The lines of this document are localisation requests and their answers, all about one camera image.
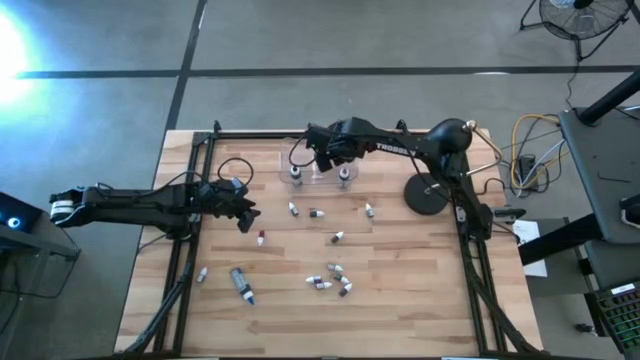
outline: yellow cable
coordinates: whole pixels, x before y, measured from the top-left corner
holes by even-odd
[[[528,115],[523,115],[521,116],[518,121],[516,121],[516,124],[513,126],[513,132],[511,133],[511,166],[510,166],[510,170],[511,170],[511,187],[516,188],[516,189],[527,189],[529,188],[543,173],[542,170],[540,169],[538,170],[538,172],[536,173],[536,176],[534,176],[531,180],[529,180],[528,183],[526,184],[522,184],[522,185],[518,185],[518,182],[515,179],[515,171],[516,171],[516,167],[515,167],[515,163],[517,161],[516,157],[516,133],[518,132],[518,126],[520,126],[520,123],[522,122],[522,120],[524,119],[528,119],[528,118],[533,118],[533,119],[541,119],[541,120],[545,120],[545,121],[549,121],[552,122],[554,124],[559,124],[560,121],[556,118],[551,118],[548,116],[544,116],[544,115],[538,115],[538,114],[528,114]],[[567,155],[569,152],[565,152],[564,154],[557,156],[549,161],[548,163],[546,163],[543,168],[544,169],[549,169],[549,167],[553,164],[555,164],[556,162],[558,162],[560,159],[562,159],[565,155]]]

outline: power strip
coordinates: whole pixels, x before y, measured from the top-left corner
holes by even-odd
[[[522,181],[525,180],[524,178],[531,172],[535,164],[536,164],[535,156],[521,156],[518,158],[518,173],[522,177]],[[527,182],[531,183],[531,185],[527,186],[524,189],[538,190],[538,179],[535,179],[533,181],[529,180]]]

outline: wooden tabletop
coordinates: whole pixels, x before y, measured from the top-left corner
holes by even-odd
[[[192,134],[167,133],[156,187],[186,169]],[[209,273],[191,290],[183,355],[477,355],[452,210],[449,206],[438,215],[421,216],[405,205],[402,190],[415,174],[410,160],[373,152],[360,162],[360,174],[348,192],[336,188],[292,195],[278,174],[280,144],[280,140],[215,143],[211,178],[229,157],[248,160],[255,176],[247,198],[257,203],[262,215],[247,234],[237,230],[235,220],[204,217],[195,273],[205,266]],[[475,168],[492,162],[494,155],[475,137],[468,158]],[[248,173],[246,165],[237,162],[225,168],[223,176],[242,179]],[[477,192],[490,177],[499,178],[496,168],[473,176]],[[504,205],[500,184],[491,182],[480,200],[489,206]],[[300,216],[290,215],[289,201]],[[365,215],[366,203],[374,207],[373,219]],[[322,209],[326,216],[309,218],[311,208]],[[256,243],[259,230],[266,232],[261,247]],[[334,245],[330,238],[337,231],[345,235]],[[158,235],[157,229],[145,228],[142,243]],[[527,340],[541,348],[514,239],[494,233],[487,245],[500,305]],[[170,241],[161,240],[138,255],[116,350],[130,345],[157,311],[170,249]],[[344,298],[338,296],[337,281],[326,290],[305,283],[311,275],[329,279],[329,262],[342,265],[353,282]],[[235,290],[229,276],[233,267],[245,272],[255,306]],[[173,339],[175,308],[168,344]],[[484,307],[483,317],[494,344]]]

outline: concrete floor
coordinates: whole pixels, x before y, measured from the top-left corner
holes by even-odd
[[[1,0],[0,26],[13,24],[23,71],[179,69],[196,4]],[[517,31],[525,8],[516,0],[211,0],[193,68],[573,65],[570,42],[544,29]],[[637,64],[639,31],[631,19],[584,64]],[[608,70],[579,74],[573,104],[590,104],[628,75]],[[227,129],[300,128],[359,116],[379,126],[402,118],[425,128],[460,117],[477,119],[506,146],[519,116],[567,107],[570,76],[193,78],[176,127],[208,129],[218,119]],[[175,78],[0,78],[0,85],[11,89],[0,95],[13,94],[0,101],[0,191],[46,209],[50,193],[76,185],[151,186]],[[638,96],[628,101],[638,103]],[[541,124],[533,134],[549,130]],[[526,152],[540,156],[559,139],[559,133],[541,138]],[[522,200],[507,192],[508,203],[530,218],[589,213],[572,160],[565,159],[561,180],[547,193]],[[109,354],[139,234],[125,225],[72,229],[83,253],[65,291],[56,300],[26,299],[7,358]],[[578,319],[588,319],[580,297],[532,296],[546,350],[618,358],[610,340],[573,332]],[[570,315],[558,316],[566,309]]]

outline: white label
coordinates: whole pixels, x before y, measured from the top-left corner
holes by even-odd
[[[378,150],[384,150],[384,151],[388,151],[388,152],[392,152],[392,153],[396,153],[396,154],[402,154],[402,155],[416,156],[416,152],[415,151],[413,151],[413,150],[407,151],[407,149],[405,149],[403,147],[397,147],[397,146],[380,144],[380,143],[376,143],[376,145],[378,146]]]
[[[51,209],[51,216],[56,214],[71,214],[73,212],[73,208],[69,206],[55,207]]]
[[[635,288],[636,288],[636,287],[635,287],[635,286],[633,286],[633,284],[622,285],[622,286],[618,286],[618,287],[617,287],[617,288],[615,288],[615,289],[611,289],[611,293],[612,293],[613,295],[618,295],[618,294],[620,294],[621,292],[625,292],[625,291],[632,290],[632,289],[635,289]]]

